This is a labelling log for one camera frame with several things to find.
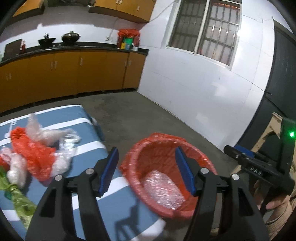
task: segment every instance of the window frame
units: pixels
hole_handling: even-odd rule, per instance
[[[165,48],[175,50],[175,51],[184,52],[184,53],[189,53],[189,54],[192,54],[192,55],[198,55],[199,57],[202,57],[205,60],[208,60],[210,62],[214,62],[217,65],[220,65],[222,67],[226,67],[226,68],[231,69],[232,66],[233,66],[234,58],[235,58],[236,51],[237,51],[237,46],[238,46],[238,42],[239,42],[239,34],[237,35],[237,38],[235,40],[235,44],[234,44],[235,47],[234,47],[233,55],[232,55],[232,58],[231,58],[231,61],[230,61],[229,65],[224,64],[224,63],[222,63],[222,62],[220,62],[218,60],[215,60],[215,59],[212,59],[210,57],[207,57],[207,56],[204,56],[204,55],[201,55],[201,54],[197,53],[198,52],[198,47],[200,46],[200,44],[201,44],[201,42],[202,42],[202,40],[203,40],[203,38],[205,36],[205,25],[209,21],[209,18],[210,18],[212,0],[207,0],[207,2],[206,2],[206,7],[205,7],[205,11],[204,11],[204,14],[203,14],[203,17],[202,17],[202,23],[201,23],[200,31],[199,31],[197,41],[196,41],[196,44],[195,44],[195,47],[194,47],[194,51],[192,52],[192,51],[188,51],[188,50],[179,49],[179,48],[169,46],[171,38],[173,37],[173,31],[174,31],[174,29],[176,27],[176,24],[177,24],[178,14],[179,14],[179,12],[181,10],[182,1],[183,0],[178,0],[176,8],[175,8],[173,14],[171,15],[171,19],[169,21],[170,25],[169,25],[169,29],[168,29],[168,34],[167,34],[167,38],[166,38],[166,41],[165,41]],[[232,3],[232,4],[240,6],[239,29],[238,29],[238,31],[240,31],[241,23],[242,23],[242,3],[241,3],[241,1],[240,0],[237,0],[237,1],[218,0],[218,1],[225,2],[225,3]]]

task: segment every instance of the beige sleeve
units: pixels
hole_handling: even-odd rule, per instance
[[[280,215],[276,219],[268,220],[268,222],[266,223],[266,227],[268,229],[268,234],[269,234],[269,240],[272,240],[278,234],[278,232],[282,229],[282,227],[285,225],[288,218],[292,214],[295,206],[296,206],[296,199],[289,202],[288,205],[283,207],[278,207],[274,210],[274,213],[272,214],[272,216],[277,217],[278,215],[280,215],[280,213],[282,213],[282,215]]]

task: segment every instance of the wall outlet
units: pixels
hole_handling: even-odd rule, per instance
[[[113,41],[113,37],[110,37],[110,38],[109,38],[109,37],[107,36],[107,37],[106,37],[106,41],[111,41],[111,42],[112,42],[112,41]]]

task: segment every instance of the blue and white striped tablecloth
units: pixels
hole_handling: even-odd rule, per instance
[[[47,129],[72,128],[78,132],[81,141],[76,144],[76,154],[72,160],[67,177],[79,175],[83,170],[93,167],[100,159],[107,157],[108,153],[102,144],[102,131],[100,126],[83,109],[81,105],[68,105],[36,112],[38,121]],[[11,123],[14,129],[17,126],[25,127],[28,115],[5,121],[0,124],[0,148],[11,147],[10,138],[5,134],[10,130]],[[24,194],[35,204],[38,204],[46,187],[32,177],[29,185],[23,190]],[[151,241],[162,239],[165,222],[150,211],[132,192],[127,181],[116,169],[108,192],[102,198],[97,198],[104,224],[113,241]],[[80,214],[78,197],[74,195],[73,213],[77,236],[85,239]],[[0,207],[8,221],[24,239],[26,230],[19,220],[10,200],[0,191]]]

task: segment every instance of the red trash bin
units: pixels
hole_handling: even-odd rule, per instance
[[[175,161],[175,149],[181,146],[190,158],[200,166],[217,174],[207,156],[181,137],[162,133],[153,133],[136,143],[126,154],[119,169],[128,180],[136,195],[158,215],[166,218],[191,218],[198,197],[187,196],[185,202],[176,209],[168,209],[154,201],[143,188],[141,180],[151,171],[158,170],[166,174],[178,187],[184,187],[181,174]]]

